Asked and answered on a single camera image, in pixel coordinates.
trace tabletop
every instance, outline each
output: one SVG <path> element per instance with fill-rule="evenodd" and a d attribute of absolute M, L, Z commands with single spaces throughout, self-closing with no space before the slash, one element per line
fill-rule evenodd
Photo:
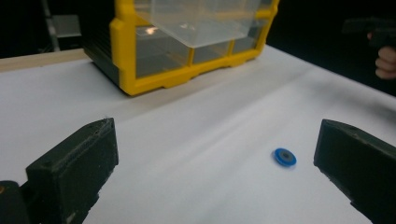
<path fill-rule="evenodd" d="M 89 59 L 0 73 L 0 179 L 114 118 L 120 164 L 84 223 L 370 223 L 314 166 L 323 119 L 396 145 L 396 98 L 266 46 L 256 60 L 130 97 Z M 278 147 L 297 164 L 279 166 Z"/>

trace human hand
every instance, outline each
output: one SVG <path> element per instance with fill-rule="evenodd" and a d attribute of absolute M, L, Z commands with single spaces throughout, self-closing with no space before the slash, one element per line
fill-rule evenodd
<path fill-rule="evenodd" d="M 373 34 L 369 33 L 367 38 L 371 39 L 372 36 Z M 385 46 L 378 51 L 378 57 L 375 61 L 375 74 L 382 79 L 396 78 L 396 49 Z"/>

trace yellow frame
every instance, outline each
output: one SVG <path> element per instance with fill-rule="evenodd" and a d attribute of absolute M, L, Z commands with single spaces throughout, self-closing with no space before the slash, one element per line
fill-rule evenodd
<path fill-rule="evenodd" d="M 149 23 L 136 15 L 134 0 L 115 0 L 116 18 L 110 23 L 110 39 L 113 63 L 119 68 L 120 88 L 130 95 L 158 88 L 171 88 L 188 82 L 202 73 L 221 67 L 234 67 L 259 56 L 277 13 L 278 2 L 279 0 L 273 0 L 271 6 L 256 13 L 256 19 L 266 19 L 268 22 L 260 33 L 255 49 L 232 54 L 234 43 L 232 40 L 226 56 L 197 64 L 192 63 L 194 49 L 190 49 L 186 66 L 152 76 L 136 78 L 135 27 L 149 25 Z"/>

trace blue bottle cap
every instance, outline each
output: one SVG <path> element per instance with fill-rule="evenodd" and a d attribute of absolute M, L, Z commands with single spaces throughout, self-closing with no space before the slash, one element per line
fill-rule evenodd
<path fill-rule="evenodd" d="M 282 166 L 290 167 L 297 162 L 296 157 L 285 148 L 278 148 L 274 152 L 275 160 Z"/>

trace dark background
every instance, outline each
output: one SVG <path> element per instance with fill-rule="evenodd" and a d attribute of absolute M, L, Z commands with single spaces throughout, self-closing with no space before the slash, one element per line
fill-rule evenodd
<path fill-rule="evenodd" d="M 77 0 L 48 3 L 52 14 L 77 14 Z M 375 75 L 378 49 L 366 34 L 341 34 L 349 18 L 396 18 L 396 0 L 280 0 L 278 8 L 268 45 L 396 96 L 396 81 Z M 0 16 L 0 58 L 40 53 L 50 43 L 40 0 L 1 0 Z"/>
<path fill-rule="evenodd" d="M 396 96 L 396 81 L 375 75 L 378 49 L 367 34 L 343 35 L 350 18 L 396 18 L 395 0 L 280 0 L 267 44 L 341 76 Z"/>

